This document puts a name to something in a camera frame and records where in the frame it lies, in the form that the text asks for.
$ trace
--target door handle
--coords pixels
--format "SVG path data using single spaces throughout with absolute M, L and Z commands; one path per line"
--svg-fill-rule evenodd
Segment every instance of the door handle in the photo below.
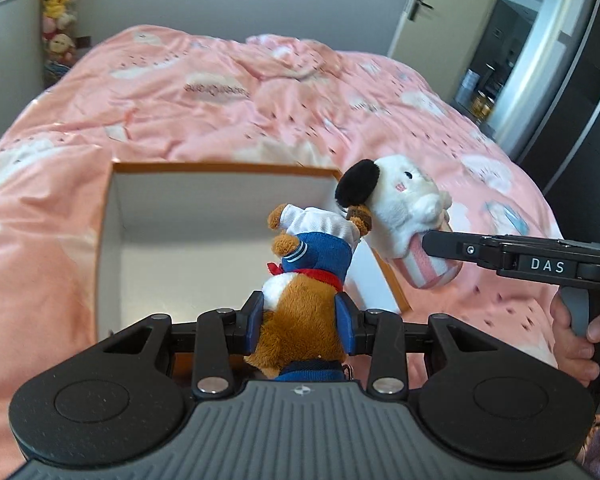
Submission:
M 405 9 L 407 12 L 407 20 L 410 22 L 414 22 L 416 20 L 416 13 L 418 12 L 418 7 L 420 6 L 433 10 L 433 6 L 426 4 L 422 0 L 409 0 Z

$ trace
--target stuffed bear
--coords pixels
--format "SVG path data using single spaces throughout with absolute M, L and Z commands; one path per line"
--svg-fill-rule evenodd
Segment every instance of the stuffed bear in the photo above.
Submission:
M 343 215 L 291 204 L 269 215 L 282 259 L 262 287 L 264 319 L 255 352 L 246 358 L 268 378 L 343 380 L 346 354 L 336 330 L 334 298 L 342 291 L 353 251 L 371 230 L 371 216 Z
M 451 196 L 407 157 L 360 160 L 342 176 L 335 197 L 350 214 L 373 215 L 369 245 L 411 286 L 442 286 L 458 275 L 461 262 L 433 258 L 422 249 L 426 231 L 451 231 L 446 211 Z

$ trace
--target pink blanket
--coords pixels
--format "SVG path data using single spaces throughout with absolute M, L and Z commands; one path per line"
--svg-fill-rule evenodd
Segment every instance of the pink blanket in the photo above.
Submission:
M 94 48 L 0 141 L 0 479 L 21 462 L 14 391 L 94 342 L 94 261 L 112 158 L 334 166 L 403 153 L 454 200 L 456 231 L 559 236 L 532 181 L 408 67 L 275 36 L 246 44 L 136 27 Z M 404 290 L 548 362 L 547 285 L 465 264 Z M 412 385 L 424 370 L 411 360 Z

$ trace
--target person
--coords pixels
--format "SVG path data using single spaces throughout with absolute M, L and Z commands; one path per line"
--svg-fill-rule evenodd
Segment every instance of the person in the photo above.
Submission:
M 550 313 L 554 318 L 554 356 L 558 368 L 588 386 L 600 373 L 592 361 L 594 344 L 600 342 L 600 316 L 589 324 L 586 337 L 578 337 L 571 329 L 571 314 L 559 294 L 551 303 Z M 600 479 L 600 431 L 593 437 L 584 465 Z

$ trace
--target cardboard box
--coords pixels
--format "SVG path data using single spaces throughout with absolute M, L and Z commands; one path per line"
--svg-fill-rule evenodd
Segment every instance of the cardboard box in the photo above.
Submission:
M 240 309 L 270 276 L 281 203 L 339 211 L 339 173 L 302 166 L 116 163 L 100 231 L 98 340 L 156 312 L 174 322 L 220 307 Z M 345 290 L 360 308 L 404 311 L 387 264 L 357 248 Z

